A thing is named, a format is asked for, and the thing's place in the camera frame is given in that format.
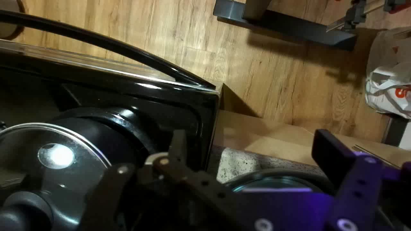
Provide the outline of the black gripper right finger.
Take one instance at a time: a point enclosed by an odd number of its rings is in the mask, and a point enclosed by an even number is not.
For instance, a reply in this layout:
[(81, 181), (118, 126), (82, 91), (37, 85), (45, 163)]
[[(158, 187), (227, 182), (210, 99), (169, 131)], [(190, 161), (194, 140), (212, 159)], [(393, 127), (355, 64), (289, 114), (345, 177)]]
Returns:
[(408, 162), (391, 167), (377, 157), (354, 154), (327, 130), (314, 132), (312, 159), (335, 187), (325, 222), (328, 231), (398, 231), (378, 220), (380, 211), (411, 227)]

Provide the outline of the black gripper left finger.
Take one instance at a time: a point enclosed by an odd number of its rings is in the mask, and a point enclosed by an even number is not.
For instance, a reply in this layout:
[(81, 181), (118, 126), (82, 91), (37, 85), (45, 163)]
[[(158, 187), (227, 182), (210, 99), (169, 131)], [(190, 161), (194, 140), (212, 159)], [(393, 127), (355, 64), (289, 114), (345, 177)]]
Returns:
[(221, 229), (231, 231), (273, 231), (273, 220), (263, 214), (251, 195), (235, 194), (203, 171), (192, 172), (185, 164), (186, 134), (173, 132), (168, 155), (154, 161), (152, 168), (165, 182), (192, 200), (203, 214)]

